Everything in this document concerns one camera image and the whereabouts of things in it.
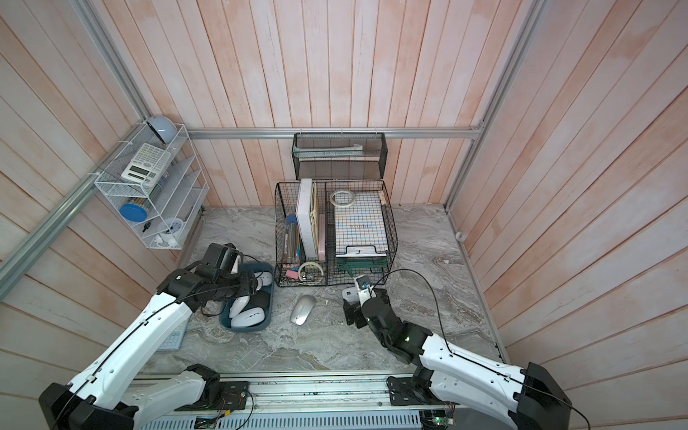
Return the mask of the small white mouse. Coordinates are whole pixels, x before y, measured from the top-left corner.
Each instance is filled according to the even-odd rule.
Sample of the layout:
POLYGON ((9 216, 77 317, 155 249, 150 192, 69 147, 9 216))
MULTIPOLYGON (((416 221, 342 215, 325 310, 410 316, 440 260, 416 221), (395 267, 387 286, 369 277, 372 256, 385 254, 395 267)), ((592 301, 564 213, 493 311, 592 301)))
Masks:
POLYGON ((261 307, 254 307, 241 312, 230 321, 232 330, 245 329, 261 324, 265 320, 265 312, 261 307))

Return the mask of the silver computer mouse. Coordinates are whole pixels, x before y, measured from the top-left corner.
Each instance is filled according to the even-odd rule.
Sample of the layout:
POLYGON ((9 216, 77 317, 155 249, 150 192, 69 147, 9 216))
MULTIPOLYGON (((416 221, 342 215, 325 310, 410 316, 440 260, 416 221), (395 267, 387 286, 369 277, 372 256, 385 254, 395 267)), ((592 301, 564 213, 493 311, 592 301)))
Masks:
POLYGON ((313 311, 316 304, 316 299, 311 295, 302 295, 296 302, 292 313, 290 315, 290 321, 292 324, 301 326, 308 319, 309 315, 313 311))

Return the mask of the white mouse with label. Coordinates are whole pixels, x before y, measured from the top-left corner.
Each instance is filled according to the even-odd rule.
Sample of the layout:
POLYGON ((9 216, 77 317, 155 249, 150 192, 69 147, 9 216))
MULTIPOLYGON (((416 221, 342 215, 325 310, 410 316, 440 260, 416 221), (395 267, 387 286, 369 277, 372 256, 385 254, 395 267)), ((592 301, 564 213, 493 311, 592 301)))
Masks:
POLYGON ((238 315, 240 315, 245 307, 249 304, 250 302, 250 297, 249 296, 243 296, 237 298, 231 308, 229 309, 229 318, 233 319, 236 318, 238 315))

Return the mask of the white mouse with usb dongle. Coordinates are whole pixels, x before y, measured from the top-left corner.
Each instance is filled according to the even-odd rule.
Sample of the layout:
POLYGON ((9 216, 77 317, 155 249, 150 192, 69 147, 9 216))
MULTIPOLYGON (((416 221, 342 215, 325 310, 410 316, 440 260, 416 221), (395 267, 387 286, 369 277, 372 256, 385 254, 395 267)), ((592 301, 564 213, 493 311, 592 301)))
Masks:
POLYGON ((358 289, 356 287, 344 288, 341 295, 342 299, 349 304, 356 304, 359 302, 358 289))

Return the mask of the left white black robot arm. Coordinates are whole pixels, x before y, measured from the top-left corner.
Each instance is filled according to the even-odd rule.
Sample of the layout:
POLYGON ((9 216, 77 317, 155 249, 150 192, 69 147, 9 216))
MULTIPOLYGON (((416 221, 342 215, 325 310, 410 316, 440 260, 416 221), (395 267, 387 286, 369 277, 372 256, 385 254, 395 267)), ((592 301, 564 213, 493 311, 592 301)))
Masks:
POLYGON ((134 322, 69 383, 52 383, 39 406, 52 429, 138 429, 178 408, 229 405, 218 372, 190 365, 141 392, 127 389, 178 326, 211 301, 251 297, 272 284, 233 244, 209 245, 201 261, 170 272, 134 322))

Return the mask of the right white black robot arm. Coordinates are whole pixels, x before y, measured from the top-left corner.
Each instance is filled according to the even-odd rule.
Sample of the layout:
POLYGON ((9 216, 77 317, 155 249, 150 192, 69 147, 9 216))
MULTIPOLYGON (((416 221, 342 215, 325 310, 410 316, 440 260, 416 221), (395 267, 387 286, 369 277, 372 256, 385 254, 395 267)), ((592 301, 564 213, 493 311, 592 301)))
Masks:
POLYGON ((544 367, 499 363, 460 348, 394 313, 386 290, 342 292, 348 324, 369 327, 397 360, 414 365, 411 378, 388 380, 395 405, 459 404, 512 429, 566 429, 572 401, 544 367))

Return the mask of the dark teal storage box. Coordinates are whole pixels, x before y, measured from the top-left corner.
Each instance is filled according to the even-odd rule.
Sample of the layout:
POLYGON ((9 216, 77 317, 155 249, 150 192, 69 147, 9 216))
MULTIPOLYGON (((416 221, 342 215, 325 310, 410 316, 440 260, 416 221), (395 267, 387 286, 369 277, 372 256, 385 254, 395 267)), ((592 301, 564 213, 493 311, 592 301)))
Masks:
MULTIPOLYGON (((265 262, 244 264, 242 268, 246 269, 247 271, 254 272, 255 274, 260 274, 262 272, 270 272, 272 276, 274 274, 274 268, 272 267, 272 265, 265 262)), ((263 308, 265 312, 265 320, 261 324, 250 328, 232 330, 230 328, 231 319, 229 318, 229 309, 231 308, 233 302, 236 300, 235 298, 227 302, 226 308, 220 314, 220 325, 225 329, 232 331, 233 333, 256 333, 257 331, 264 330, 270 325, 270 322, 272 320, 272 304, 274 299, 274 290, 275 287, 273 278, 272 285, 270 287, 261 288, 260 290, 258 290, 258 292, 252 295, 250 297, 249 304, 243 310, 245 311, 254 307, 263 308)))

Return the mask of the beige tape roll in basket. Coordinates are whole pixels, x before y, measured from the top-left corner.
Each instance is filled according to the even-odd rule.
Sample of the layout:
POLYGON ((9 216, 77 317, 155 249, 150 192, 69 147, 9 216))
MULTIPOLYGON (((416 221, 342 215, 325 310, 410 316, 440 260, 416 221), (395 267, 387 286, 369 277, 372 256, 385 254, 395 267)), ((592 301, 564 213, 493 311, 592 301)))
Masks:
POLYGON ((306 284, 319 284, 324 279, 324 268, 319 262, 304 262, 297 271, 298 279, 306 284))

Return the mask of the small desk calculator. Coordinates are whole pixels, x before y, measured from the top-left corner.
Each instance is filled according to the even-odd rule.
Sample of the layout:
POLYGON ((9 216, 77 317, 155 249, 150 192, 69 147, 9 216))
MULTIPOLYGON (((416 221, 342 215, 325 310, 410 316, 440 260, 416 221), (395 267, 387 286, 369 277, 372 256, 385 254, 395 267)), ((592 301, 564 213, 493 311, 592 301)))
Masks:
POLYGON ((168 335, 168 337, 163 340, 161 345, 158 347, 158 351, 174 351, 179 350, 184 340, 186 334, 186 329, 189 320, 185 320, 182 324, 179 324, 177 328, 168 335))

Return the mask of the white flat board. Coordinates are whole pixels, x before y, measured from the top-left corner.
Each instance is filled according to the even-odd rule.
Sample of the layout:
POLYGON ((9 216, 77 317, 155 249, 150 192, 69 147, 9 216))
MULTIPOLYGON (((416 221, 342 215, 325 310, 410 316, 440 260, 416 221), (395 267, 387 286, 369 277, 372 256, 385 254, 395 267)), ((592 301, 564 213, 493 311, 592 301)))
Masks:
POLYGON ((316 260, 318 258, 318 215, 316 187, 311 178, 300 180, 296 216, 306 260, 316 260))

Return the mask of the blue lidded jar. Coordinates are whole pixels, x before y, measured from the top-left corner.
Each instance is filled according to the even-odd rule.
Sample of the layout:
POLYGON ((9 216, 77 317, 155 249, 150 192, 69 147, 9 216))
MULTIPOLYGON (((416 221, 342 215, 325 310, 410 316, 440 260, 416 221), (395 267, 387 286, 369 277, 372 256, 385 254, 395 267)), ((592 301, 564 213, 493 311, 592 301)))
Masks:
POLYGON ((127 221, 140 223, 148 218, 150 211, 149 200, 146 198, 131 198, 120 208, 120 215, 127 221))

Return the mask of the white calculator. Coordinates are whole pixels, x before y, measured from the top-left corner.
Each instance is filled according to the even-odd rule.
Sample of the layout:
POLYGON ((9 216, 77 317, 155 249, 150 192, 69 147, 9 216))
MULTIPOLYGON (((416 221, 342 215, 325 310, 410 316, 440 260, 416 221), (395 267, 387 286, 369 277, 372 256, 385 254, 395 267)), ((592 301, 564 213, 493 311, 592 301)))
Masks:
POLYGON ((143 188, 153 188, 161 179, 172 158, 172 153, 159 146, 143 143, 121 174, 122 179, 143 188))

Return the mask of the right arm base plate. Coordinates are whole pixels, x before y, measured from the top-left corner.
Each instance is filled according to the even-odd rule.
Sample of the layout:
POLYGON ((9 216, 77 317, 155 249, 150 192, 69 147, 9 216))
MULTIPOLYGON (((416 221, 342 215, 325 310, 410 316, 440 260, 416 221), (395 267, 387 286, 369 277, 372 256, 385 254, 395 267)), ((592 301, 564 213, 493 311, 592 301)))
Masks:
POLYGON ((436 406, 441 405, 437 397, 413 377, 389 376, 386 380, 392 406, 436 406))

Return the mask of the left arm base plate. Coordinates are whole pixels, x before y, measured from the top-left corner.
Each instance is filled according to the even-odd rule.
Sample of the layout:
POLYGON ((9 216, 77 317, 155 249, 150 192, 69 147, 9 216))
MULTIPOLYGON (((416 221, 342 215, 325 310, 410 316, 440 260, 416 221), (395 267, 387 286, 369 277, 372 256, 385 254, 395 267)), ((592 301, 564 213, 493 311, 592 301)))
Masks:
POLYGON ((198 401, 180 410, 244 410, 249 381, 210 382, 198 401))

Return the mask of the black mesh wall basket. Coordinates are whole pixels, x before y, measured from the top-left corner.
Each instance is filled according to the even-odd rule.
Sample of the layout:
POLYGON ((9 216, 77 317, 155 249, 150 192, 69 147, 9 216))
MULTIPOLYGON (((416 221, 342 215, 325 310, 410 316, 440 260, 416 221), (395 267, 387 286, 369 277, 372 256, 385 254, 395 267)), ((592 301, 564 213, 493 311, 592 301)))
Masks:
POLYGON ((297 180, 379 180, 388 145, 383 133, 297 133, 291 157, 297 180))

